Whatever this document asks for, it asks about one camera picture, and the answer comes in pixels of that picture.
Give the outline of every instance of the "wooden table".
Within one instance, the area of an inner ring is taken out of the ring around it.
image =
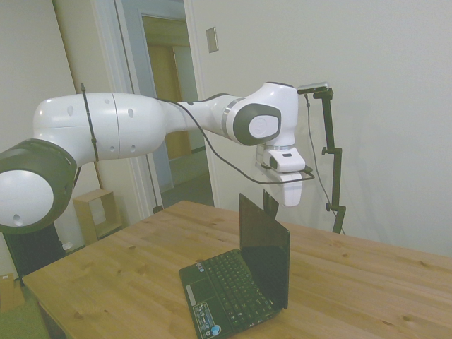
[[[452,258],[285,226],[289,308],[235,338],[452,338]],[[238,234],[238,213],[181,202],[23,281],[73,338],[196,338],[178,271]]]

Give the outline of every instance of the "doorway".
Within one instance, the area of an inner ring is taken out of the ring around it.
[[[186,22],[152,16],[142,19],[156,97],[175,102],[197,101]],[[163,207],[182,200],[213,206],[201,132],[173,132],[165,143],[172,179],[159,183]]]

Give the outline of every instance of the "light switch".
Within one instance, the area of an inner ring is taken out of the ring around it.
[[[215,27],[206,30],[209,53],[218,51],[217,31]]]

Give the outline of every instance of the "laptop lid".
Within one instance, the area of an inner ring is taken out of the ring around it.
[[[290,233],[243,194],[239,195],[240,251],[253,279],[278,308],[289,301]]]

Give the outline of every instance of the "laptop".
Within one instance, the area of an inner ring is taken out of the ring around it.
[[[179,271],[199,339],[230,337],[287,308],[289,231],[243,194],[239,211],[240,249]]]

